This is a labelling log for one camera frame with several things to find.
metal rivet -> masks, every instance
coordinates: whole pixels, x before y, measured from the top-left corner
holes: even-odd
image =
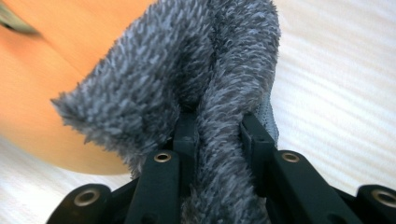
[[[283,160],[289,161],[289,162],[298,162],[300,160],[300,158],[298,156],[296,156],[293,153],[289,153],[289,152],[282,153],[282,158],[283,158]]]
[[[167,162],[170,161],[172,156],[169,153],[162,152],[155,155],[154,160],[157,162]]]
[[[380,203],[396,208],[396,195],[391,194],[382,189],[375,189],[372,191],[373,197]]]
[[[77,206],[87,206],[99,199],[100,191],[98,189],[85,189],[80,194],[78,194],[74,200]]]

orange surface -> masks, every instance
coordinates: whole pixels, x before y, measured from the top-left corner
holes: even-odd
[[[153,0],[3,1],[39,35],[0,26],[0,134],[38,158],[76,172],[127,172],[115,153],[83,144],[50,103],[73,90]]]

wood grain table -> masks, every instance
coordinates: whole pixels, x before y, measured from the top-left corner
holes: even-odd
[[[348,193],[373,183],[396,189],[396,4],[275,4],[282,29],[272,92],[278,147],[304,154]],[[53,166],[4,136],[0,151],[0,223],[45,223],[72,189],[87,183],[116,189],[129,181],[127,174]]]

fuzzy gray textile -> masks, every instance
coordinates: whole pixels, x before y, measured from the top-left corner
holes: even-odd
[[[270,0],[160,0],[133,22],[71,92],[52,100],[65,125],[115,150],[138,177],[146,155],[196,110],[199,164],[183,223],[264,223],[242,155],[239,123],[269,102],[278,39]]]

gray fabric fold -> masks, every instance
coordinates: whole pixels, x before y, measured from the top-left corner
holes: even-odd
[[[256,112],[277,139],[269,97],[279,37],[269,0],[162,0],[52,102],[86,141],[117,151],[133,178],[171,137],[180,111],[196,110],[200,163],[183,223],[263,223],[239,123]]]

